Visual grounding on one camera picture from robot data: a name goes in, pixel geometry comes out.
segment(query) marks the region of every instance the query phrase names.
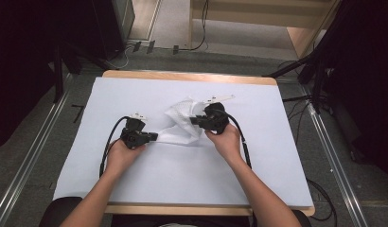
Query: crumpled white cloth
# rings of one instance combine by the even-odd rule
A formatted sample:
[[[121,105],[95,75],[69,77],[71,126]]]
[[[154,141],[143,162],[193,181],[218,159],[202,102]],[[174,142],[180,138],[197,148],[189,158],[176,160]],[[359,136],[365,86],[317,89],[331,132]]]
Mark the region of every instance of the crumpled white cloth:
[[[193,126],[190,116],[203,114],[205,107],[203,102],[194,101],[192,98],[183,100],[171,106],[165,114],[175,123],[171,128],[158,132],[158,143],[168,143],[175,145],[187,145],[200,139],[202,129],[198,125]]]

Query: person's left hand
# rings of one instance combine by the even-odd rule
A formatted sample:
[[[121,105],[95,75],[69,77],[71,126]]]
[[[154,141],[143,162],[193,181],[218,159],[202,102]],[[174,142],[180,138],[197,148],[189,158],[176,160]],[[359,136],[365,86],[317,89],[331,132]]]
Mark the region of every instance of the person's left hand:
[[[108,162],[105,173],[115,174],[119,177],[127,168],[129,168],[136,157],[146,148],[142,145],[137,148],[129,149],[123,141],[117,140],[108,152]]]

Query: wooden table edge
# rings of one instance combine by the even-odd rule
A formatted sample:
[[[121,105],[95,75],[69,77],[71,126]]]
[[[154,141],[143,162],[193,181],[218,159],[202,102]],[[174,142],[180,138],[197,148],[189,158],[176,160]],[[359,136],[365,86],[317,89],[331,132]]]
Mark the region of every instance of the wooden table edge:
[[[315,207],[291,207],[306,216],[315,213]],[[129,215],[192,215],[192,216],[251,216],[253,210],[248,205],[200,205],[200,204],[159,204],[159,203],[112,203],[106,213]]]
[[[249,76],[207,74],[207,73],[108,70],[103,73],[103,77],[117,78],[117,79],[168,79],[168,80],[182,80],[182,81],[244,83],[244,84],[274,85],[274,86],[277,85],[276,79],[273,79],[273,78],[263,78],[261,76],[249,77]]]

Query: person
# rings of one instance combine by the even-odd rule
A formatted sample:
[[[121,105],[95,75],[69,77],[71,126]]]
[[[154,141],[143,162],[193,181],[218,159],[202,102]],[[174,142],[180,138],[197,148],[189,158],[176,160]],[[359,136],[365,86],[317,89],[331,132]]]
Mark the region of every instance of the person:
[[[222,134],[215,134],[212,131],[205,131],[205,134],[235,173],[256,215],[258,226],[301,226],[285,202],[280,200],[242,159],[236,127],[229,124]],[[128,149],[121,140],[117,140],[109,150],[108,163],[103,175],[61,226],[99,226],[115,184],[145,148],[146,146],[140,146]]]

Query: black stand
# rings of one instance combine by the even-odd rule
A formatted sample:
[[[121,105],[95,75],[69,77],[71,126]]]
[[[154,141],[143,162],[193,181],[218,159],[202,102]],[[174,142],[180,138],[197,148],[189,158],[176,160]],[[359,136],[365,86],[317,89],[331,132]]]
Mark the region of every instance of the black stand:
[[[79,74],[81,72],[81,64],[76,57],[76,54],[82,56],[88,61],[94,63],[103,70],[109,70],[109,66],[99,59],[86,53],[84,50],[63,41],[57,40],[55,42],[54,51],[54,66],[55,66],[55,99],[54,103],[57,103],[63,94],[63,73],[62,73],[62,61],[68,68],[70,73]]]
[[[355,2],[356,1],[342,2],[332,25],[326,31],[323,39],[309,55],[264,77],[276,79],[291,70],[305,65],[297,79],[301,84],[307,84],[315,75],[314,87],[312,89],[312,105],[315,112],[319,113],[319,102],[317,99],[321,94],[322,85],[326,79],[326,66],[329,61],[331,61],[331,56],[337,49],[335,46],[338,46],[338,44],[335,44],[334,42],[335,39],[338,41],[338,37],[341,35],[342,21],[348,15],[348,12],[353,9],[356,4]]]

